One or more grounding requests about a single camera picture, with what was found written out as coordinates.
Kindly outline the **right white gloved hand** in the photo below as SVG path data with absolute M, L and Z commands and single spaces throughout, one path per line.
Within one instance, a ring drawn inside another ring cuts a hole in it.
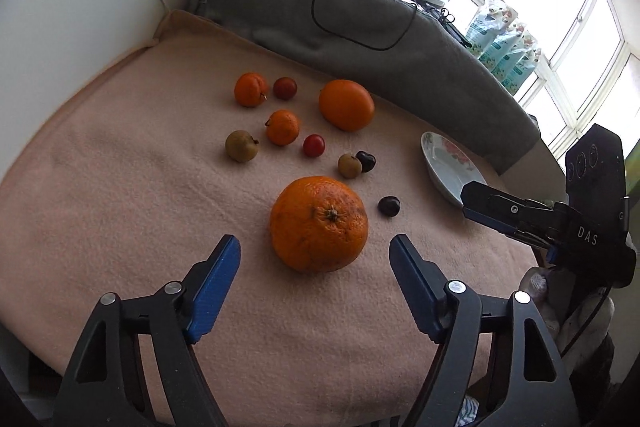
M 533 299 L 568 373 L 596 353 L 608 335 L 615 312 L 614 301 L 605 295 L 604 287 L 591 291 L 580 303 L 572 303 L 576 288 L 574 273 L 541 267 L 529 268 L 518 286 Z

